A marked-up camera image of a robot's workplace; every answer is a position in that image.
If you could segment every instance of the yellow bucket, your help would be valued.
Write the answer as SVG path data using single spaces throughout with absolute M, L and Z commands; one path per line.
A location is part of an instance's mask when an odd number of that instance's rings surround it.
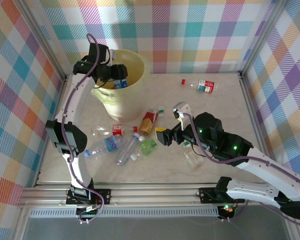
M 120 122 L 129 122 L 138 118 L 145 110 L 145 82 L 149 79 L 150 68 L 139 54 L 129 50 L 115 50 L 113 64 L 124 64 L 127 68 L 128 86 L 112 89 L 113 82 L 107 82 L 103 87 L 93 89 L 91 94 L 104 105 L 111 118 Z

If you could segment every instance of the plaid wallpaper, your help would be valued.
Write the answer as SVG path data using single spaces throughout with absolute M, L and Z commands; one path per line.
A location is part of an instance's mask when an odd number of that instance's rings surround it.
M 0 240 L 35 177 L 61 80 L 12 0 L 0 0 Z
M 300 174 L 300 0 L 290 0 L 248 72 L 273 159 Z
M 275 1 L 40 0 L 40 7 L 50 24 L 42 29 L 56 35 L 56 52 L 65 52 L 69 66 L 87 54 L 89 32 L 146 57 L 154 73 L 212 73 L 239 70 Z

